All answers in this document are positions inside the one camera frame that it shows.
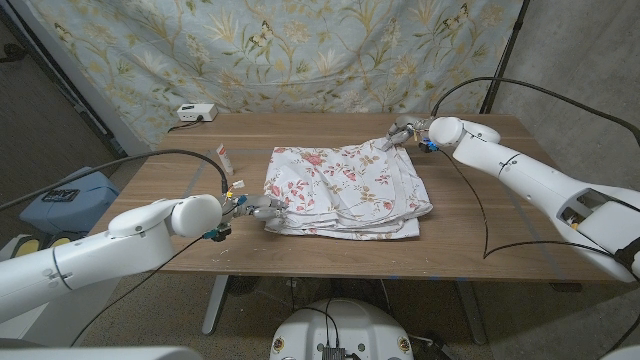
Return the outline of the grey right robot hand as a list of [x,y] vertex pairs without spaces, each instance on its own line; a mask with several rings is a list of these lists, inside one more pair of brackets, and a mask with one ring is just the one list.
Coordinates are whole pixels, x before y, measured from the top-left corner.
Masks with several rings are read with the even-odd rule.
[[429,129],[433,119],[421,118],[414,115],[400,115],[389,128],[385,142],[381,147],[382,151],[402,145],[410,138],[417,138],[422,132]]

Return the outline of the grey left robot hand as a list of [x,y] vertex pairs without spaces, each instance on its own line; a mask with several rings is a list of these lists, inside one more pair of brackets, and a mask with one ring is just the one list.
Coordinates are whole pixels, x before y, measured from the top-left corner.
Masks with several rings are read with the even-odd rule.
[[224,208],[223,215],[237,218],[253,216],[260,221],[281,217],[288,205],[281,200],[266,195],[240,195]]

